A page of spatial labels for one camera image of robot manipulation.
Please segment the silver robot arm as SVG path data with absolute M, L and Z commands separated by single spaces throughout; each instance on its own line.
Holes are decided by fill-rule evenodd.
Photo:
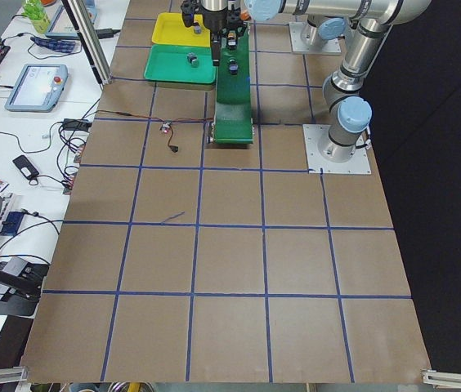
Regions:
M 183 23 L 190 27 L 194 15 L 203 17 L 203 25 L 210 32 L 213 65 L 220 64 L 222 39 L 231 30 L 244 27 L 240 19 L 244 5 L 253 20 L 266 21 L 279 14 L 294 16 L 345 16 L 351 20 L 375 19 L 382 25 L 407 23 L 420 16 L 429 1 L 184 1 L 181 4 Z
M 331 162 L 349 161 L 356 152 L 356 142 L 369 126 L 373 110 L 360 97 L 360 89 L 390 30 L 389 24 L 375 19 L 361 20 L 339 69 L 325 79 L 323 96 L 331 124 L 318 148 Z

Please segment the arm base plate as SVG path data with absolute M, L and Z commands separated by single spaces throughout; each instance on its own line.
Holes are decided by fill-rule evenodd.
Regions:
M 346 23 L 340 18 L 326 20 L 317 26 L 308 22 L 290 22 L 292 52 L 339 56 L 341 48 L 338 37 L 344 33 L 345 28 Z
M 352 145 L 336 145 L 329 138 L 329 125 L 304 124 L 302 126 L 310 173 L 370 175 L 368 152 L 363 137 Z

